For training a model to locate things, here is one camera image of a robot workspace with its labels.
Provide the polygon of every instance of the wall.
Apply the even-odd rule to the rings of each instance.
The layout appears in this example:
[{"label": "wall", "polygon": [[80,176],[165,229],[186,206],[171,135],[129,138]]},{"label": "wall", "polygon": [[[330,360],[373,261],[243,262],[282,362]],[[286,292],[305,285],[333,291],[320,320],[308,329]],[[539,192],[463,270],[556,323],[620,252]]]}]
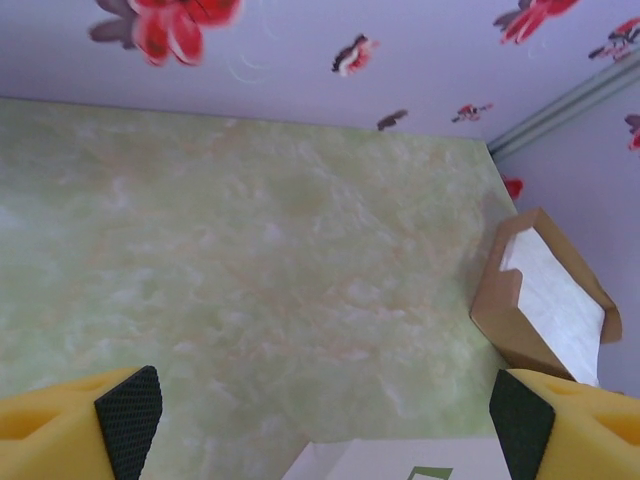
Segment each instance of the wall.
[{"label": "wall", "polygon": [[404,109],[390,130],[491,140],[637,47],[637,16],[638,0],[5,0],[0,96],[367,129]]},{"label": "wall", "polygon": [[624,339],[602,348],[600,377],[605,387],[640,397],[640,149],[631,149],[634,125],[640,128],[640,84],[498,167],[525,183],[518,210],[544,207],[618,304]]}]

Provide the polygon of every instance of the metal trim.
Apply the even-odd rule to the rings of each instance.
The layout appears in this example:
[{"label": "metal trim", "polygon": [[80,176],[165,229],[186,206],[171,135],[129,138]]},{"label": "metal trim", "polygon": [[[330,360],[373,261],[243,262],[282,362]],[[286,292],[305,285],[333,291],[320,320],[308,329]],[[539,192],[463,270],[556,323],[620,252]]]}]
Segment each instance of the metal trim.
[{"label": "metal trim", "polygon": [[551,104],[488,143],[495,163],[555,130],[610,96],[640,81],[640,50],[591,77]]}]

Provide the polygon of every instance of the tissue box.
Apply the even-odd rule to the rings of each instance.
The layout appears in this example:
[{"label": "tissue box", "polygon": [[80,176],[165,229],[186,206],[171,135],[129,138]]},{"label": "tissue box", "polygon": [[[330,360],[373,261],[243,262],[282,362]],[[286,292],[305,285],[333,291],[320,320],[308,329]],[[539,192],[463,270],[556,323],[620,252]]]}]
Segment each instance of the tissue box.
[{"label": "tissue box", "polygon": [[473,301],[471,318],[512,367],[575,380],[518,307],[522,272],[517,269],[501,271],[512,240],[529,229],[537,232],[573,281],[604,310],[600,343],[612,343],[622,338],[618,308],[575,247],[540,208],[509,218],[498,226]]}]

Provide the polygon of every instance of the black foam pad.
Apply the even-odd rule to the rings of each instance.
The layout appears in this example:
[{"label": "black foam pad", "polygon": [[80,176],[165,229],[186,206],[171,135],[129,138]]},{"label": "black foam pad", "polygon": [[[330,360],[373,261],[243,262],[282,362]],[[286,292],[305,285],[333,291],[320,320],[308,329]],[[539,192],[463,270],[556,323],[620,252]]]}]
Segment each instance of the black foam pad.
[{"label": "black foam pad", "polygon": [[553,407],[500,370],[489,412],[512,480],[535,480],[556,417]]},{"label": "black foam pad", "polygon": [[155,367],[146,366],[95,401],[116,480],[138,480],[162,415]]}]

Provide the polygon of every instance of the green logo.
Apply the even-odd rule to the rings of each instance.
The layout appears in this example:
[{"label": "green logo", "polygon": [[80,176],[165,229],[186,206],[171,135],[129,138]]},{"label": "green logo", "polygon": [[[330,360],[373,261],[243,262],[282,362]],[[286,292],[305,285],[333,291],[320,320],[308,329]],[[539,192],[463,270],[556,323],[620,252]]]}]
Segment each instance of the green logo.
[{"label": "green logo", "polygon": [[452,472],[453,468],[413,467],[413,470],[411,470],[411,475],[409,475],[409,478],[407,478],[407,480],[413,480],[417,475],[429,478],[437,478],[439,480],[449,480]]}]

